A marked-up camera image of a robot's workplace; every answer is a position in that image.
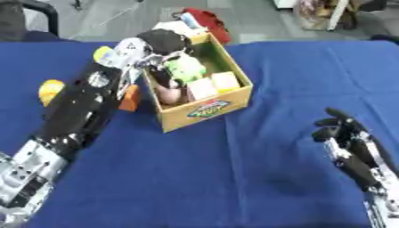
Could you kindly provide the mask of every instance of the robotic hand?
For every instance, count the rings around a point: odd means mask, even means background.
[[[43,205],[54,183],[118,109],[147,66],[186,52],[187,39],[151,30],[120,42],[88,64],[46,108],[42,128],[13,156],[0,153],[0,227],[19,227]]]
[[[313,139],[324,143],[334,164],[364,192],[364,205],[373,228],[399,227],[399,172],[381,143],[365,127],[339,110],[317,121]]]

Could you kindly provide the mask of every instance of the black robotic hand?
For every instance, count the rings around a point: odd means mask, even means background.
[[[399,172],[385,148],[373,135],[367,132],[360,122],[340,110],[327,108],[326,112],[332,118],[315,122],[315,125],[321,127],[321,129],[313,133],[313,139],[318,143],[330,143],[331,140],[334,140],[341,150],[335,150],[332,153],[339,153],[339,151],[348,153],[336,156],[334,162],[337,167],[351,176],[364,191],[377,183],[371,174],[371,169],[380,165],[375,156],[380,156],[389,169],[396,176],[399,176]],[[375,145],[378,155],[373,156],[370,145]]]

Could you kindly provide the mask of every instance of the blue table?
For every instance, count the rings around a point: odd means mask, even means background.
[[[0,147],[40,127],[37,89],[100,44],[0,44]],[[229,46],[254,82],[245,110],[162,134],[149,102],[119,111],[30,228],[368,227],[362,193],[310,134],[327,106],[356,116],[399,164],[399,48],[385,42]]]

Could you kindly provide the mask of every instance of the yellow box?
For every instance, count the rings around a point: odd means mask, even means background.
[[[212,34],[191,37],[191,41],[194,44],[194,56],[207,67],[206,77],[232,71],[240,82],[240,88],[200,101],[164,105],[154,91],[154,78],[145,70],[144,81],[150,88],[164,133],[247,107],[252,92],[251,81]]]

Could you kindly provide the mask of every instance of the yellow block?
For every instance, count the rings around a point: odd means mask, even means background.
[[[212,74],[211,77],[214,87],[220,94],[224,94],[240,88],[239,81],[235,77],[234,73],[231,71]]]
[[[64,86],[63,82],[55,79],[47,80],[40,86],[39,98],[45,107],[48,106],[50,101],[62,90]]]

